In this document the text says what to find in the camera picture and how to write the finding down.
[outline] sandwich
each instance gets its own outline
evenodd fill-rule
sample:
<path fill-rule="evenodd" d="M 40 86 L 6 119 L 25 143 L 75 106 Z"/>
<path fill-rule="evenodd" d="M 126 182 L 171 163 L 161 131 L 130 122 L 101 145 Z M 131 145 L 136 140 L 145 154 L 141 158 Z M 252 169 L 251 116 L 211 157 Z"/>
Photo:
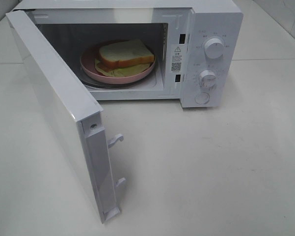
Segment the sandwich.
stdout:
<path fill-rule="evenodd" d="M 98 72 L 109 77 L 137 75 L 155 60 L 155 55 L 139 40 L 111 43 L 99 49 L 95 59 Z"/>

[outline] warning label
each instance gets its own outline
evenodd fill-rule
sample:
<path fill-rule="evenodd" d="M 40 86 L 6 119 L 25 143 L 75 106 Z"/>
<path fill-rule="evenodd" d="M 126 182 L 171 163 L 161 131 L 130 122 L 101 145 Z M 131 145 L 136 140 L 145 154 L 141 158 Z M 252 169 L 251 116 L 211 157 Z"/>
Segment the warning label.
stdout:
<path fill-rule="evenodd" d="M 171 72 L 181 73 L 183 57 L 184 57 L 184 44 L 176 44 L 171 46 Z"/>

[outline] open microwave door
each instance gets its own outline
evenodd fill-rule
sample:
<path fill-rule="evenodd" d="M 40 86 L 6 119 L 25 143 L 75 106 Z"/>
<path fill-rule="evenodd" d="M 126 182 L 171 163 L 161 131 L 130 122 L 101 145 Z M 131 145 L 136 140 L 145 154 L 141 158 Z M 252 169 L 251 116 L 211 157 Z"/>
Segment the open microwave door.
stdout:
<path fill-rule="evenodd" d="M 7 13 L 13 36 L 47 122 L 104 223 L 120 212 L 115 195 L 102 107 L 24 11 Z"/>

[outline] countertop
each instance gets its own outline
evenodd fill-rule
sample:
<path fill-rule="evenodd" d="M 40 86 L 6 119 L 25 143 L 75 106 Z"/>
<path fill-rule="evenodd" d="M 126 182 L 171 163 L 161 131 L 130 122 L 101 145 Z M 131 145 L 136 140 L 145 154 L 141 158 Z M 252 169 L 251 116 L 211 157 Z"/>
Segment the countertop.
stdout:
<path fill-rule="evenodd" d="M 100 102 L 122 213 L 105 224 L 0 22 L 0 236 L 295 236 L 295 40 L 251 0 L 222 103 Z"/>

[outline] microwave oven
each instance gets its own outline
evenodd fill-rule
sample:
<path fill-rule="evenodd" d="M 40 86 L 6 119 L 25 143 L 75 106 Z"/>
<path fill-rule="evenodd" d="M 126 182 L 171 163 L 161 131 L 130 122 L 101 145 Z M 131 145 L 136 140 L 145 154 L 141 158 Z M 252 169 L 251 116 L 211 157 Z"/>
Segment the microwave oven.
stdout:
<path fill-rule="evenodd" d="M 243 14 L 231 0 L 23 0 L 7 18 L 46 120 L 98 208 L 120 212 L 97 100 L 179 99 L 182 107 L 220 104 Z M 127 86 L 90 79 L 80 56 L 91 45 L 140 39 L 156 65 Z"/>

